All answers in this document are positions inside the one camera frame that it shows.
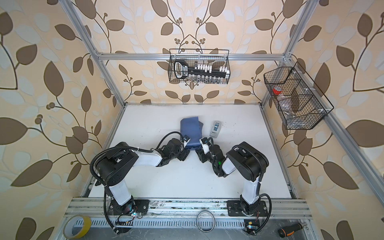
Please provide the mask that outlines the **blue wrapping paper sheet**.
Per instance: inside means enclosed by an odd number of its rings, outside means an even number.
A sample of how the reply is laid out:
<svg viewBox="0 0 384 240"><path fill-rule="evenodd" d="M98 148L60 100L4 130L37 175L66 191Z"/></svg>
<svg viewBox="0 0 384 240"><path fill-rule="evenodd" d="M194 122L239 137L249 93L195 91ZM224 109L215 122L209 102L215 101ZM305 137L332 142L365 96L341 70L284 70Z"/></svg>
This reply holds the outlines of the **blue wrapping paper sheet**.
<svg viewBox="0 0 384 240"><path fill-rule="evenodd" d="M186 148L189 150L196 150L200 148L200 139L202 138L202 129L204 124L199 121L199 117L184 118L180 121L180 124L181 134L190 138Z"/></svg>

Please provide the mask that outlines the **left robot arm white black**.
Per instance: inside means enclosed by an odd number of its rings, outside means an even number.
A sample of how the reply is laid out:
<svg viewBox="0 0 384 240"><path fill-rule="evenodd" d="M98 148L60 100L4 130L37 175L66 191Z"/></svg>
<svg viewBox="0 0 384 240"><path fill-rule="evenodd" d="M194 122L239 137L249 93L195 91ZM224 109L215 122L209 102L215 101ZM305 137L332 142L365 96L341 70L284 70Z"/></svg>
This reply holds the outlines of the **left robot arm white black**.
<svg viewBox="0 0 384 240"><path fill-rule="evenodd" d="M185 160L190 138L173 138L166 145L151 150L131 147L125 142L97 154L90 163L92 176L104 186L106 195L119 207L132 208L134 198L125 177L134 166L163 167L173 159Z"/></svg>

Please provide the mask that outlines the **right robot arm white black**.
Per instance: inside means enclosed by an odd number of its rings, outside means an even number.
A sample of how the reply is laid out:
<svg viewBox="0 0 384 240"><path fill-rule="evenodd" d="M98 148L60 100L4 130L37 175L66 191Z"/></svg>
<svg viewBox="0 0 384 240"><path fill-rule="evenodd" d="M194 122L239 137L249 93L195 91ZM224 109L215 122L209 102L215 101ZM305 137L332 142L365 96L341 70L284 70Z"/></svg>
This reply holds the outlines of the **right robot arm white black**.
<svg viewBox="0 0 384 240"><path fill-rule="evenodd" d="M212 138L200 139L201 147L196 150L202 163L210 162L217 177L227 177L238 171L245 179L243 192L240 196L240 208L247 216L254 215L260 205L261 182L269 166L267 157L249 145L242 142L223 154L219 145Z"/></svg>

